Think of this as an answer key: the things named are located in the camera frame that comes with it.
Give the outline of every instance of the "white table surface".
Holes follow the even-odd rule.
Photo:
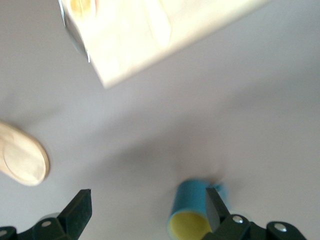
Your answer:
[[[0,226],[22,232],[92,189],[89,239],[165,240],[178,184],[222,179],[232,209],[319,237],[320,3],[273,1],[105,90],[59,5],[3,2],[0,119],[38,138],[39,186],[0,174]]]

